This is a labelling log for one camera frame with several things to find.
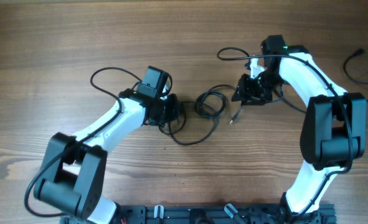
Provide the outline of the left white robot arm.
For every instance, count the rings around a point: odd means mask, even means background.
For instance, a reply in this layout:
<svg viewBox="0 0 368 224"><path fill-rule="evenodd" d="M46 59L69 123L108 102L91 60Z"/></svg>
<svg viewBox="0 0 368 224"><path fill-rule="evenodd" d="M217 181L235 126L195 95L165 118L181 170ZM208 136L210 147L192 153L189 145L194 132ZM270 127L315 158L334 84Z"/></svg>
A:
<svg viewBox="0 0 368 224"><path fill-rule="evenodd" d="M177 119L174 94L144 94L126 89L114 106L87 128L49 140L41 168L26 194L60 210L63 221L120 223L118 203L103 197L107 156L131 132Z"/></svg>

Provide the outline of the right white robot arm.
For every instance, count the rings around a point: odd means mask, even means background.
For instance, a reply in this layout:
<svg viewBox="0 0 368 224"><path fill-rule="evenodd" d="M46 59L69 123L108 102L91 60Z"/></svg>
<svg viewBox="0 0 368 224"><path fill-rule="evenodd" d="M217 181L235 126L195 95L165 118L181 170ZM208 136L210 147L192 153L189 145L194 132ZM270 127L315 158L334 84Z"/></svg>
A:
<svg viewBox="0 0 368 224"><path fill-rule="evenodd" d="M245 53L248 74L237 84L234 101L264 105L289 84L306 106L300 135L303 164L283 195L288 219L313 215L331 182L347 174L366 147L366 99L335 84L301 45L263 42L262 55Z"/></svg>

